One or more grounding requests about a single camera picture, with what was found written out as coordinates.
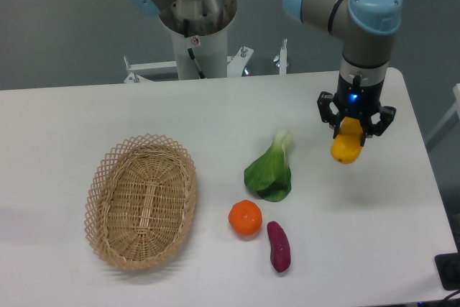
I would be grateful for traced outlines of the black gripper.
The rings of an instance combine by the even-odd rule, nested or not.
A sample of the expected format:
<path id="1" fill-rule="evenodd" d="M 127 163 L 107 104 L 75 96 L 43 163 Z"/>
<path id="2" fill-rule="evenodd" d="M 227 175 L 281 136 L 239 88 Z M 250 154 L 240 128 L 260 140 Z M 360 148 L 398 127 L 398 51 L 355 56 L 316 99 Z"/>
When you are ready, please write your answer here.
<path id="1" fill-rule="evenodd" d="M 395 119 L 396 108 L 381 106 L 383 85 L 384 81 L 372 86 L 355 86 L 340 75 L 334 95 L 326 91 L 320 93 L 317 106 L 321 121 L 333 130 L 334 139 L 339 135 L 344 117 L 359 119 L 362 128 L 361 146 L 365 145 L 367 138 L 380 137 L 386 131 Z M 336 113 L 333 113 L 331 104 L 337 108 Z M 372 122 L 375 114 L 379 114 L 377 123 Z"/>

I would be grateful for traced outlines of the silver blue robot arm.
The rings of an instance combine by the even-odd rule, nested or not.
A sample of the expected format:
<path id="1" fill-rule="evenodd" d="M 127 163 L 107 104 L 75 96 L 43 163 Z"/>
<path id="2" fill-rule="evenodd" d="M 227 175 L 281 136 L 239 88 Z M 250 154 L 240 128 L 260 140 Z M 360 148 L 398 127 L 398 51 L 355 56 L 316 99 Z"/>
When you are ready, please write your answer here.
<path id="1" fill-rule="evenodd" d="M 174 42 L 181 79 L 229 76 L 226 36 L 236 0 L 129 0 L 146 17 L 159 17 Z M 356 119 L 360 142 L 380 136 L 396 110 L 380 103 L 403 0 L 282 0 L 284 12 L 343 41 L 335 93 L 318 97 L 321 120 L 335 134 Z"/>

